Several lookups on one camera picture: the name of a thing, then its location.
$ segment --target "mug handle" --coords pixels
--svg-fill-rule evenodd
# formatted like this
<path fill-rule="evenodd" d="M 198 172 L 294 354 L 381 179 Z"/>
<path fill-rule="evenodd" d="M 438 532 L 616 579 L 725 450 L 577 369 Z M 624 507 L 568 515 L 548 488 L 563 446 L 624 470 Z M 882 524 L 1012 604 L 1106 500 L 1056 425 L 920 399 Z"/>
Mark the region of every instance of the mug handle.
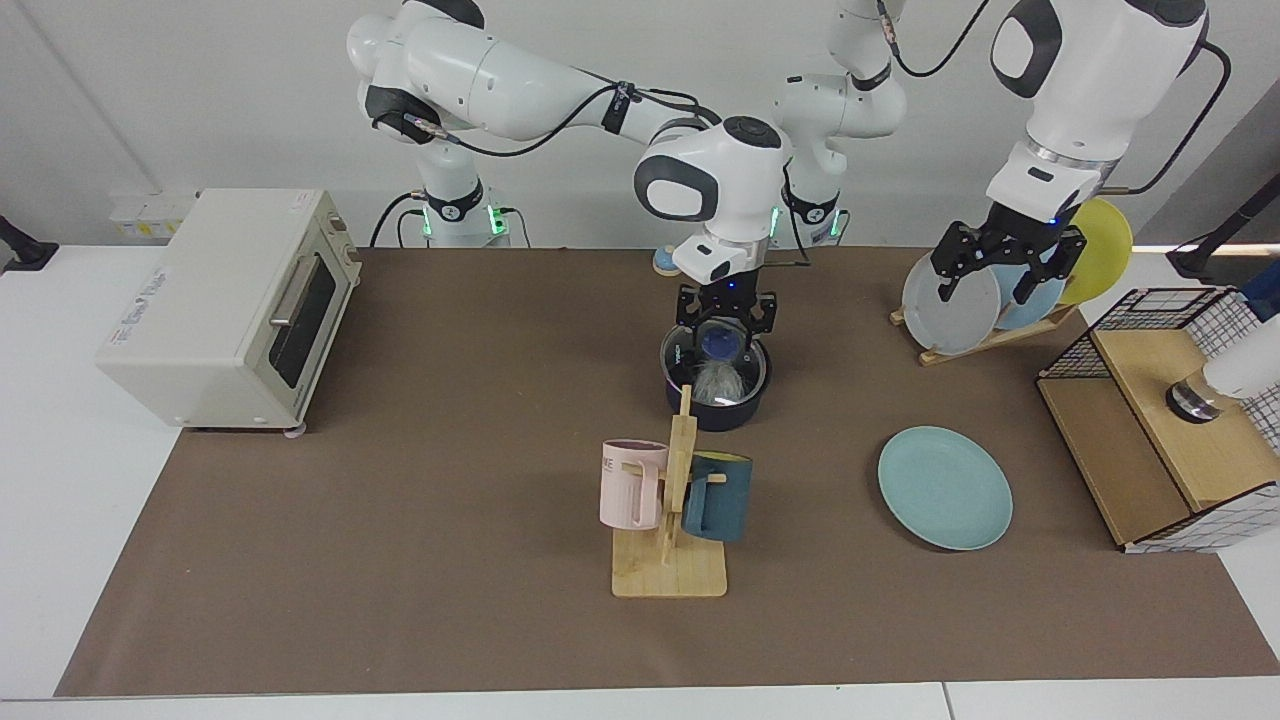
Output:
<path fill-rule="evenodd" d="M 696 520 L 699 533 L 707 532 L 707 478 L 694 478 L 689 484 L 689 496 L 685 497 L 685 518 Z"/>
<path fill-rule="evenodd" d="M 639 465 L 644 469 L 644 474 L 640 477 L 640 503 L 635 506 L 636 514 L 631 518 L 637 528 L 646 524 L 645 518 L 652 518 L 658 511 L 660 502 L 658 497 L 658 465 L 648 461 L 639 462 Z"/>

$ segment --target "white wall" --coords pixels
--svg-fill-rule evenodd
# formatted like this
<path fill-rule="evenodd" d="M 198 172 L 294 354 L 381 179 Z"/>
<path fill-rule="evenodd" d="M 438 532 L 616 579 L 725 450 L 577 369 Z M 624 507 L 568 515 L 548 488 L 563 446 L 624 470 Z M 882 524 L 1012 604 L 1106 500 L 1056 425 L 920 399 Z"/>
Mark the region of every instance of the white wall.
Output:
<path fill-rule="evenodd" d="M 1280 172 L 1280 82 L 1187 178 L 1142 228 L 1138 242 L 1179 245 L 1216 228 Z M 1271 202 L 1231 242 L 1280 242 L 1280 201 Z"/>
<path fill-rule="evenodd" d="M 393 13 L 396 0 L 23 0 L 35 29 L 15 29 L 26 17 L 18 3 L 0 0 L 0 204 L 33 234 L 110 241 L 108 193 L 136 191 L 151 178 L 170 192 L 326 187 L 364 236 L 385 200 L 415 184 L 404 149 L 372 133 L 357 110 L 344 54 L 351 22 L 366 12 Z M 899 26 L 909 60 L 925 65 L 941 56 L 975 4 L 914 0 Z M 837 72 L 823 47 L 832 5 L 483 3 L 494 33 L 532 51 L 691 91 L 722 114 L 764 115 L 786 76 Z M 941 74 L 904 78 L 911 108 L 896 136 L 849 142 L 851 240 L 932 245 L 955 218 L 982 220 L 986 183 L 1029 111 L 987 64 L 989 38 L 1011 5 L 993 3 Z M 1123 202 L 1135 225 L 1280 73 L 1280 3 L 1224 0 L 1212 14 L 1211 37 L 1233 54 L 1235 81 L 1169 179 Z M 15 35 L 24 42 L 9 42 Z M 69 81 L 50 82 L 58 73 L 29 49 L 40 36 L 65 61 Z M 1212 88 L 1213 65 L 1206 58 L 1184 76 L 1142 128 L 1116 182 L 1142 182 L 1155 170 Z M 95 122 L 78 115 L 93 106 L 102 110 Z M 526 210 L 538 245 L 671 242 L 686 228 L 648 218 L 632 195 L 639 152 L 576 129 L 527 158 L 483 160 L 481 172 L 508 204 Z"/>

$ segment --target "yellow plate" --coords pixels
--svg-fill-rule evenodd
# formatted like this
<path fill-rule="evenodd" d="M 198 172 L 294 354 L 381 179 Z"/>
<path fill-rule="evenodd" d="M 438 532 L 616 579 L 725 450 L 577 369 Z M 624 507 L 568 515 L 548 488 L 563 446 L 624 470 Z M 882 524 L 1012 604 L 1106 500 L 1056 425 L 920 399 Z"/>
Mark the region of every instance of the yellow plate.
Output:
<path fill-rule="evenodd" d="M 1101 197 L 1080 205 L 1071 224 L 1080 228 L 1088 242 L 1066 281 L 1066 290 L 1059 300 L 1062 305 L 1079 305 L 1111 290 L 1129 266 L 1129 256 L 1133 254 L 1129 220 L 1115 205 Z"/>

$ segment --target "pink mug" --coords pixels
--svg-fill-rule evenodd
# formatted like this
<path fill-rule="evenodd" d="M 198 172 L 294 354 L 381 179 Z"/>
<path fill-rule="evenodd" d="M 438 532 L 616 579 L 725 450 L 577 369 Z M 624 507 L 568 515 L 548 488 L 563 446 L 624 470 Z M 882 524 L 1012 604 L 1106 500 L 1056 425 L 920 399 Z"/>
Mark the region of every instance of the pink mug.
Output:
<path fill-rule="evenodd" d="M 604 443 L 600 470 L 600 521 L 621 530 L 650 530 L 662 520 L 658 473 L 667 468 L 667 446 L 644 439 Z"/>

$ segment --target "oven window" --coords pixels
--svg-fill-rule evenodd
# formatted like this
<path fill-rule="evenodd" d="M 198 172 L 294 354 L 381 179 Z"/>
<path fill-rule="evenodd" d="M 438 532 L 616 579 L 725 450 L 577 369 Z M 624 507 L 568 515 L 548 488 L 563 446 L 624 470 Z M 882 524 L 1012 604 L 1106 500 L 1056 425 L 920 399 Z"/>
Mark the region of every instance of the oven window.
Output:
<path fill-rule="evenodd" d="M 288 328 L 280 328 L 275 334 L 275 342 L 271 345 L 268 359 L 292 389 L 298 387 L 302 368 L 307 364 L 307 357 L 311 356 L 311 348 L 320 334 L 329 302 L 337 291 L 338 283 L 334 282 L 333 273 L 329 272 L 321 258 L 316 274 L 311 278 L 311 284 L 302 300 L 297 320 Z"/>

